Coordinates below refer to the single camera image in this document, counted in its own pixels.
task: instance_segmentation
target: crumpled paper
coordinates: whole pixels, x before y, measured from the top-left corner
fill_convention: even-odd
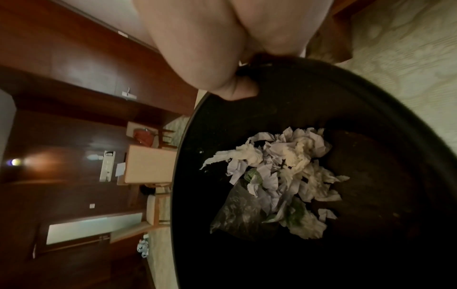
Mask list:
[[[234,150],[216,152],[203,167],[227,161],[227,175],[232,176],[230,183],[237,184],[244,175],[248,182],[246,191],[257,198],[261,210],[268,216],[264,223],[279,222],[304,239],[321,238],[327,227],[323,223],[325,219],[336,216],[329,210],[319,210],[322,214],[319,213],[318,220],[306,210],[304,202],[341,201],[340,194],[330,189],[331,184],[349,179],[335,176],[315,159],[331,150],[323,135],[324,129],[314,128],[293,130],[289,127],[275,135],[259,132]],[[256,148],[257,141],[265,141],[265,144]]]

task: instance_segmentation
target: light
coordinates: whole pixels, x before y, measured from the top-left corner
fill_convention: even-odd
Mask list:
[[[22,160],[21,159],[12,159],[9,161],[9,165],[10,166],[20,166],[22,164]]]

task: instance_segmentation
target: floor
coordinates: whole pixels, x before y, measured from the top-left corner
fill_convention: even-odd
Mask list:
[[[352,19],[353,59],[338,64],[362,75],[414,111],[457,152],[457,1],[377,1]],[[328,60],[325,48],[312,55]],[[199,91],[198,99],[204,95]],[[189,118],[166,126],[179,145]],[[169,214],[169,201],[163,204]],[[157,289],[177,288],[170,230],[150,232],[148,257]]]

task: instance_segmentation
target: skin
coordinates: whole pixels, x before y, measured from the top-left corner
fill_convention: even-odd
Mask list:
[[[238,62],[297,56],[333,0],[133,0],[157,48],[190,85],[226,100],[256,96]]]

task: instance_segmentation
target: plastic wrapper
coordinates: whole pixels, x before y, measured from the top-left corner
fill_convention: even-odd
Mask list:
[[[210,225],[210,233],[221,230],[240,239],[258,241],[270,239],[278,230],[278,223],[264,223],[266,212],[262,197],[247,190],[248,182],[240,179],[230,190],[227,199]]]

